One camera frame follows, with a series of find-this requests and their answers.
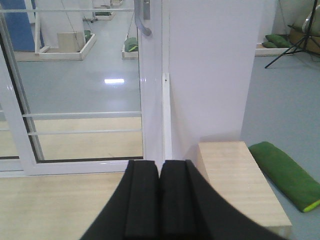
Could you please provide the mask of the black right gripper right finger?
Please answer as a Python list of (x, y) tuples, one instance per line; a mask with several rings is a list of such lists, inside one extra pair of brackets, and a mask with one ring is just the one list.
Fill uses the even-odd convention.
[(280, 240), (227, 202), (191, 160), (167, 160), (160, 174), (163, 240)]

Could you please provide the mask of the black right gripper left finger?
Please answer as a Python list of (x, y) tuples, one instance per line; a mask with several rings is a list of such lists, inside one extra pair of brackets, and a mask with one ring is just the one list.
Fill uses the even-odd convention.
[(83, 240), (159, 239), (159, 174), (154, 161), (130, 160)]

